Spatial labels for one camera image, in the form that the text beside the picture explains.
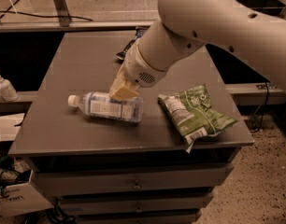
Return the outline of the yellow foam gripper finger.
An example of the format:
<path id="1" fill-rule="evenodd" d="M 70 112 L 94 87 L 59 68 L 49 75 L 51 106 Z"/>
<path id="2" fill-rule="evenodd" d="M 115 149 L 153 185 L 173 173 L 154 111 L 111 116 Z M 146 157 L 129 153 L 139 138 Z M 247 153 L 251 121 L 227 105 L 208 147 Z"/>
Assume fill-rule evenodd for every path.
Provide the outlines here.
<path id="1" fill-rule="evenodd" d="M 109 89 L 109 97 L 116 101 L 125 101 L 137 97 L 139 90 L 139 85 L 124 77 L 124 65 L 122 65 Z"/>

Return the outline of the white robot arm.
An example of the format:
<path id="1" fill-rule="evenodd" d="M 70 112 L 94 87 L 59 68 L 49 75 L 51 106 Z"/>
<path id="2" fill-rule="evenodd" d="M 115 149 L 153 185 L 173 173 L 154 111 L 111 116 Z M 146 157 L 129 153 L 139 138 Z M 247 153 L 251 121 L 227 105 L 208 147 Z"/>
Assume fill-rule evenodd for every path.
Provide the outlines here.
<path id="1" fill-rule="evenodd" d="M 286 20 L 236 0 L 158 0 L 159 18 L 127 51 L 109 90 L 115 100 L 139 95 L 205 44 L 219 47 L 286 92 Z"/>

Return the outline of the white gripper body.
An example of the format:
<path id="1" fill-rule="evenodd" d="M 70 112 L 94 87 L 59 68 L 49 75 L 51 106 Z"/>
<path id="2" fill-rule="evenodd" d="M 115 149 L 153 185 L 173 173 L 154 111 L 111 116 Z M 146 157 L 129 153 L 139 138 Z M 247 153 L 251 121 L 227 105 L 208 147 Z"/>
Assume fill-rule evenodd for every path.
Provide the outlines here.
<path id="1" fill-rule="evenodd" d="M 167 74 L 149 65 L 139 50 L 139 39 L 128 49 L 124 59 L 124 77 L 142 88 L 153 87 Z"/>

